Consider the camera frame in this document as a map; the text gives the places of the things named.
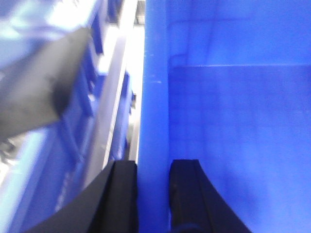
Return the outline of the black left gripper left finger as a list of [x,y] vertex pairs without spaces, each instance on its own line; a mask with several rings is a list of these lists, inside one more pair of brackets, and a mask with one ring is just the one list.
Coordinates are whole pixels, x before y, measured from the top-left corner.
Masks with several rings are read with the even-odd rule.
[[137,233],[137,165],[112,161],[72,202],[30,233]]

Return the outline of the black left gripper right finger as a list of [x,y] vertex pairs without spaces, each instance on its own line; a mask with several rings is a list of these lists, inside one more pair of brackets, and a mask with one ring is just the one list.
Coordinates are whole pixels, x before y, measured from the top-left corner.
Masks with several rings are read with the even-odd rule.
[[169,172],[172,233],[248,233],[198,160],[173,160]]

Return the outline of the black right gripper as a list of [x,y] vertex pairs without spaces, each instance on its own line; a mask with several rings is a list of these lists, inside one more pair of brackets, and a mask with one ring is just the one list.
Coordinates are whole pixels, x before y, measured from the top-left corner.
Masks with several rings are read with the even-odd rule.
[[90,38],[79,28],[58,39],[0,40],[0,137],[57,121],[70,102]]

